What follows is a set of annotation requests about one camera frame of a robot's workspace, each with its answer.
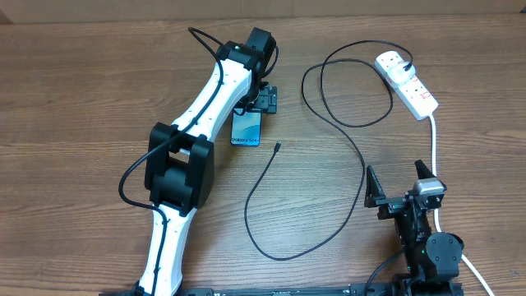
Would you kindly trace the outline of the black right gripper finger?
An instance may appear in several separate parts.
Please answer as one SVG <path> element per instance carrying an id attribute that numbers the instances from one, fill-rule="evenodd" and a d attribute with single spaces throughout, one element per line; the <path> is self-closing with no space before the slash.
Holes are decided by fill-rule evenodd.
<path id="1" fill-rule="evenodd" d="M 436 175 L 424 164 L 422 160 L 414 162 L 419 179 L 434 178 Z"/>
<path id="2" fill-rule="evenodd" d="M 379 205 L 380 200 L 386 199 L 386 195 L 381 187 L 374 169 L 367 166 L 367 188 L 365 193 L 364 206 L 372 208 Z"/>

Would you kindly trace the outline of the Samsung Galaxy smartphone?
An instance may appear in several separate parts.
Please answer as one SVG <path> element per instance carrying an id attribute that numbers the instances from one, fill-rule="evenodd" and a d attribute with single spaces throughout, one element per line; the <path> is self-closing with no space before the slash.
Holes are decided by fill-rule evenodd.
<path id="1" fill-rule="evenodd" d="M 231 144 L 233 146 L 259 146 L 261 141 L 261 114 L 233 110 Z"/>

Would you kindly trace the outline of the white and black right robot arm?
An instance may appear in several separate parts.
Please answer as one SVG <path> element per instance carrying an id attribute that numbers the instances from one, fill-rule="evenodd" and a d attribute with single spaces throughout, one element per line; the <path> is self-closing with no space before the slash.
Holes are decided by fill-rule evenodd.
<path id="1" fill-rule="evenodd" d="M 392 219 L 401 243 L 398 255 L 405 256 L 408 272 L 394 275 L 390 284 L 378 295 L 461 296 L 462 285 L 454 282 L 459 276 L 459 263 L 464 241 L 456 234 L 432 232 L 427 214 L 441 207 L 447 186 L 421 161 L 415 162 L 418 173 L 413 188 L 401 197 L 388 198 L 371 166 L 367 167 L 367 190 L 364 206 L 376 208 L 379 220 Z M 393 255 L 378 266 L 365 283 L 370 291 L 372 280 Z"/>

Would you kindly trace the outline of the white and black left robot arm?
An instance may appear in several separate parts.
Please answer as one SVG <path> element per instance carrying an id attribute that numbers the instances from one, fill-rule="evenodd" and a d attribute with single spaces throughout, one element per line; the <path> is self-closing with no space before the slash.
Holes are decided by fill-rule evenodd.
<path id="1" fill-rule="evenodd" d="M 276 89 L 264 80 L 279 48 L 269 31 L 253 28 L 247 41 L 219 44 L 215 68 L 192 105 L 171 124 L 156 123 L 145 165 L 147 208 L 153 212 L 148 261 L 133 295 L 175 295 L 191 222 L 215 178 L 215 138 L 232 111 L 274 114 Z"/>

